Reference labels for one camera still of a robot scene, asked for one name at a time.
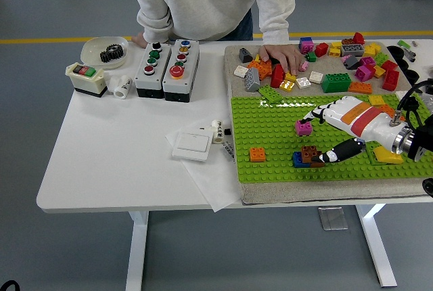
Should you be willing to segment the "person's right hand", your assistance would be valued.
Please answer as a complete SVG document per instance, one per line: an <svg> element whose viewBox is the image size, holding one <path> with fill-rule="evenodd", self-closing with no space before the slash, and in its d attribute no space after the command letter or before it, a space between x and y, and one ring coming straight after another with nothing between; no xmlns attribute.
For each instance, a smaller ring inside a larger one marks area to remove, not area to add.
<svg viewBox="0 0 433 291"><path fill-rule="evenodd" d="M132 36L131 41L134 42L136 45L145 49L147 47L148 42L145 40L143 34L144 32L139 32L135 36Z"/></svg>

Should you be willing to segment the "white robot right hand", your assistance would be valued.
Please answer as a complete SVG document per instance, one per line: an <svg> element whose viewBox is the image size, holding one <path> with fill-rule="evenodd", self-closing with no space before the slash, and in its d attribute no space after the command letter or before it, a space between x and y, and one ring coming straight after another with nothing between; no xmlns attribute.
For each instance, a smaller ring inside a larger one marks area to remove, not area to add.
<svg viewBox="0 0 433 291"><path fill-rule="evenodd" d="M348 133L351 138L334 146L331 150L313 156L313 162L342 162L365 151L370 141L380 143L395 154L403 152L403 140L410 130L406 122L391 125L391 117L379 108L369 105L353 96L344 96L332 103L318 106L300 121L302 124L313 119L322 124Z"/></svg>

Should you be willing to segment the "person's left hand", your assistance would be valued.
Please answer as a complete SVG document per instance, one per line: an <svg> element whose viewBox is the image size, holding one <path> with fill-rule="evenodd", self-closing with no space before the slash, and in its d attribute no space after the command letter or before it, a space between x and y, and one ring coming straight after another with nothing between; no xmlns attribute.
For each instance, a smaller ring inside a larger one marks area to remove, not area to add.
<svg viewBox="0 0 433 291"><path fill-rule="evenodd" d="M263 61L276 59L284 72L296 76L303 61L303 55L293 45L262 45L258 54Z"/></svg>

